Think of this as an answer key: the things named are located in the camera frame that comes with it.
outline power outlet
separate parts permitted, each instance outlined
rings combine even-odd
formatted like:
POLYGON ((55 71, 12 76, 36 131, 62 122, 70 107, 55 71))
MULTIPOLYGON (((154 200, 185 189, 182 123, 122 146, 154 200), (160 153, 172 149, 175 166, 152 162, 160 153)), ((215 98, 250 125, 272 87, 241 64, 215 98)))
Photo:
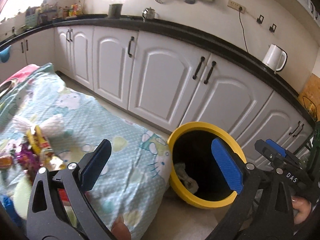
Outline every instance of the power outlet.
POLYGON ((239 8, 242 7, 241 12, 244 13, 244 11, 245 11, 245 7, 243 5, 236 3, 234 1, 231 1, 231 0, 229 0, 229 2, 228 2, 228 7, 235 9, 237 11, 240 11, 239 8))

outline metal screw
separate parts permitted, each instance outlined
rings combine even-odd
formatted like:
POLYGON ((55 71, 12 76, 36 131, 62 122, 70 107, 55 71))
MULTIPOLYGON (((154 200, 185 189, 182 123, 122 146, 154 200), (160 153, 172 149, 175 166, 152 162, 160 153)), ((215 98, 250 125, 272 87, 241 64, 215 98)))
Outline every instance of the metal screw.
POLYGON ((277 168, 277 169, 276 169, 276 172, 277 172, 278 174, 282 174, 282 173, 283 173, 283 170, 280 169, 280 168, 277 168))
POLYGON ((47 170, 46 167, 41 167, 38 172, 40 174, 43 174, 43 173, 45 173, 46 170, 47 170))
POLYGON ((69 170, 73 170, 73 169, 76 168, 76 166, 77 166, 76 163, 70 163, 70 164, 68 165, 68 169, 69 169, 69 170))
POLYGON ((246 167, 248 170, 251 170, 251 171, 254 169, 254 165, 252 163, 247 163, 246 167))

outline floor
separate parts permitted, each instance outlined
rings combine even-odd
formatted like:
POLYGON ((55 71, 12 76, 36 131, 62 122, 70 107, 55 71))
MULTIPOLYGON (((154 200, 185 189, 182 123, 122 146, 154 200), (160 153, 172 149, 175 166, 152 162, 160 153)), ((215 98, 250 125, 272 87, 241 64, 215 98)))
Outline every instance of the floor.
MULTIPOLYGON (((67 87, 94 96, 68 77, 61 77, 67 87)), ((114 115, 135 122, 147 129, 168 138, 165 134, 139 119, 112 106, 99 97, 98 102, 114 115)), ((193 207, 181 200, 171 188, 164 194, 158 213, 141 240, 204 240, 227 212, 228 207, 204 210, 193 207)))

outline countertop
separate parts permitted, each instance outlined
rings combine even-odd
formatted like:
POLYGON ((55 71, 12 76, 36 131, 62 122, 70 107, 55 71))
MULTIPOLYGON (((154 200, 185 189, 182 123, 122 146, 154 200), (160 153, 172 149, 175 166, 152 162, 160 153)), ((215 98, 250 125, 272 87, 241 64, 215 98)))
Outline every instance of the countertop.
POLYGON ((230 62, 233 62, 265 82, 285 100, 287 100, 301 114, 301 116, 308 121, 312 128, 315 127, 314 120, 298 101, 299 94, 283 78, 274 74, 274 72, 260 60, 243 49, 217 36, 169 21, 153 19, 144 22, 142 17, 137 16, 122 16, 120 19, 109 19, 106 18, 106 15, 104 14, 82 15, 74 19, 47 24, 25 31, 9 41, 0 42, 0 51, 10 44, 13 44, 33 33, 53 27, 72 25, 94 25, 133 31, 146 31, 168 36, 205 49, 230 62))

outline trash can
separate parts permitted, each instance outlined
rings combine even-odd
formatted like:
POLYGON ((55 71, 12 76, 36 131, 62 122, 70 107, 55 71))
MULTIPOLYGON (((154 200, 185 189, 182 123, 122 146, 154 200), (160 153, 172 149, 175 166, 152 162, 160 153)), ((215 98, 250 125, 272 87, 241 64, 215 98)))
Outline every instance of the trash can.
POLYGON ((221 128, 206 122, 189 122, 178 127, 169 137, 168 145, 172 152, 172 165, 185 163, 186 173, 199 186, 193 195, 179 180, 174 167, 170 174, 170 185, 184 201, 192 206, 213 209, 231 204, 237 193, 231 190, 216 163, 211 143, 221 138, 229 150, 246 159, 238 143, 221 128))

